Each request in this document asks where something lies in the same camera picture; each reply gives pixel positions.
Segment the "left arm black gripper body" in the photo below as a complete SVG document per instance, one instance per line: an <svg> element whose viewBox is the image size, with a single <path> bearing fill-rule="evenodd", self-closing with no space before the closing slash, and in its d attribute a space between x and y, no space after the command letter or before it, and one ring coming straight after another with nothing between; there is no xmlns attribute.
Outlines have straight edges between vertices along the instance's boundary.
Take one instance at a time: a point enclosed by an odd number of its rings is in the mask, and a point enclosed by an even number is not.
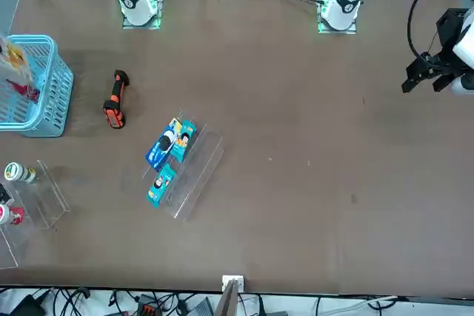
<svg viewBox="0 0 474 316"><path fill-rule="evenodd" d="M458 41L467 8L449 8L436 22L441 47L453 47Z"/></svg>

